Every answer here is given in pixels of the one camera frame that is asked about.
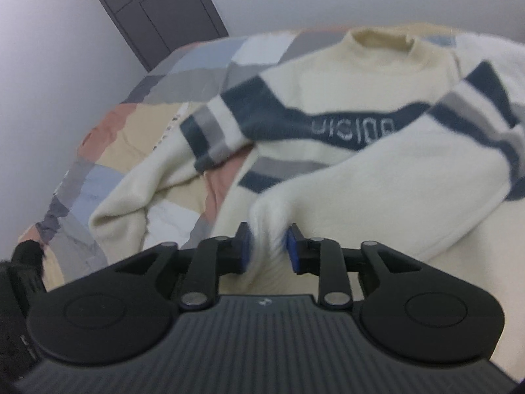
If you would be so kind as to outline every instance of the blue patch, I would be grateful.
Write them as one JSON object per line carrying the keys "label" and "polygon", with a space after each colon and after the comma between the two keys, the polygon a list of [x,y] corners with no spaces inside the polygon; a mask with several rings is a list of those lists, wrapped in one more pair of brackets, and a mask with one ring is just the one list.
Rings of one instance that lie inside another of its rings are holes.
{"label": "blue patch", "polygon": [[260,194],[266,189],[277,185],[281,181],[281,179],[277,179],[275,177],[248,171],[239,181],[239,186],[243,186],[256,194]]}
{"label": "blue patch", "polygon": [[456,47],[456,38],[453,35],[430,35],[424,40],[441,47]]}
{"label": "blue patch", "polygon": [[89,229],[88,221],[98,205],[115,189],[124,175],[116,170],[95,164],[87,174],[80,194],[71,206],[70,213]]}
{"label": "blue patch", "polygon": [[226,68],[245,41],[246,38],[229,38],[201,44],[173,65],[169,74],[198,68]]}

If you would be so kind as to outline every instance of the navy stripe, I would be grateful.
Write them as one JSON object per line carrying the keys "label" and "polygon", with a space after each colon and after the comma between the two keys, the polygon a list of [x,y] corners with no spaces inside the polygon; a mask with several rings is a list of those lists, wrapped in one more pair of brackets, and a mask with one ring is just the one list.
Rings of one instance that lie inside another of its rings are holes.
{"label": "navy stripe", "polygon": [[495,141],[490,139],[475,124],[460,117],[448,106],[442,103],[438,102],[436,105],[434,105],[434,107],[430,110],[429,114],[443,126],[448,127],[450,130],[468,135],[480,145],[500,150],[509,162],[510,179],[511,182],[514,184],[514,182],[518,178],[520,161],[518,153],[508,142]]}
{"label": "navy stripe", "polygon": [[227,90],[221,97],[242,134],[252,141],[312,139],[353,151],[400,130],[430,108],[428,103],[414,102],[389,113],[346,111],[309,115],[285,107],[259,76]]}
{"label": "navy stripe", "polygon": [[519,124],[518,118],[510,109],[507,92],[489,62],[480,63],[465,80],[492,101],[511,128]]}
{"label": "navy stripe", "polygon": [[212,168],[215,163],[208,155],[208,140],[192,115],[180,124],[180,131],[195,155],[195,170],[202,173]]}
{"label": "navy stripe", "polygon": [[516,181],[505,200],[516,201],[522,198],[525,198],[525,177]]}
{"label": "navy stripe", "polygon": [[271,176],[248,171],[239,181],[239,185],[249,189],[250,191],[253,191],[254,193],[260,194],[264,190],[277,185],[281,181],[282,180]]}

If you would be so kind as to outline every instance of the logo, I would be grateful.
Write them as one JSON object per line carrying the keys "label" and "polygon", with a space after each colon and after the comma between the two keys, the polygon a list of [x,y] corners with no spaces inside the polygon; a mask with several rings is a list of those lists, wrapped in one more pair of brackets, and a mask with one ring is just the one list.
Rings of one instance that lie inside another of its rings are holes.
{"label": "logo", "polygon": [[263,307],[266,307],[268,305],[271,305],[274,301],[272,301],[270,298],[263,298],[263,299],[259,299],[257,301],[257,304],[263,306]]}
{"label": "logo", "polygon": [[311,131],[314,135],[324,135],[328,138],[338,137],[357,145],[369,145],[378,139],[396,131],[394,120],[390,117],[364,119],[324,118],[312,121]]}

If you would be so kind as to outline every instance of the gray door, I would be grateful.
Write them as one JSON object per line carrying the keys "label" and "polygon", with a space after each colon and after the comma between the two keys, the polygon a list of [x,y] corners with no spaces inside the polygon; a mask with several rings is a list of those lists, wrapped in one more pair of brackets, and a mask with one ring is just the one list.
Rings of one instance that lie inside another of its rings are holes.
{"label": "gray door", "polygon": [[227,32],[211,0],[102,0],[151,70],[173,50]]}

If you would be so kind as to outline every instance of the gray stripe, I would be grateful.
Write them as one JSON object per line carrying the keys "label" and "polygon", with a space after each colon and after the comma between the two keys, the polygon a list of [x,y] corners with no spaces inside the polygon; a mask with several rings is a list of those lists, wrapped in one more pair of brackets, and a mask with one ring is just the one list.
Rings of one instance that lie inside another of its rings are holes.
{"label": "gray stripe", "polygon": [[212,232],[212,226],[204,215],[201,215],[190,232],[189,240],[180,249],[193,249],[197,247],[199,242],[209,237],[210,232]]}
{"label": "gray stripe", "polygon": [[77,280],[108,266],[106,255],[72,215],[59,219],[60,228],[49,247],[57,258],[64,281]]}
{"label": "gray stripe", "polygon": [[232,151],[226,145],[221,126],[207,106],[196,111],[193,118],[204,133],[209,144],[208,155],[216,164],[222,163],[232,155]]}
{"label": "gray stripe", "polygon": [[510,109],[514,115],[520,119],[520,123],[525,126],[525,105],[520,103],[511,103]]}
{"label": "gray stripe", "polygon": [[69,209],[54,195],[44,219],[35,224],[38,234],[45,244],[49,244],[60,229],[59,218],[66,217],[68,213]]}
{"label": "gray stripe", "polygon": [[269,67],[273,67],[273,65],[238,65],[235,62],[230,63],[224,81],[224,90],[255,77]]}
{"label": "gray stripe", "polygon": [[348,31],[305,31],[290,44],[279,64],[337,44],[347,33]]}
{"label": "gray stripe", "polygon": [[[518,175],[520,177],[525,175],[525,161],[523,159],[523,156],[525,155],[525,147],[518,132],[507,131],[499,133],[495,130],[489,120],[487,120],[476,107],[472,106],[459,93],[448,93],[443,99],[441,99],[441,102],[451,108],[460,117],[476,125],[477,128],[487,135],[490,140],[508,142],[520,156]],[[493,109],[494,111],[498,111],[495,106],[493,106]]]}
{"label": "gray stripe", "polygon": [[77,200],[82,185],[94,166],[95,164],[91,161],[83,157],[77,157],[66,176],[64,176],[60,186],[57,188],[56,196],[68,209],[71,209],[74,201]]}
{"label": "gray stripe", "polygon": [[223,89],[226,69],[195,69],[168,74],[144,99],[145,104],[207,102]]}
{"label": "gray stripe", "polygon": [[250,170],[264,176],[286,180],[325,167],[327,167],[326,164],[316,161],[284,161],[271,159],[269,157],[260,157]]}
{"label": "gray stripe", "polygon": [[184,56],[190,53],[196,46],[184,46],[173,51],[166,59],[159,63],[156,68],[150,72],[153,76],[165,76],[171,71],[173,66]]}

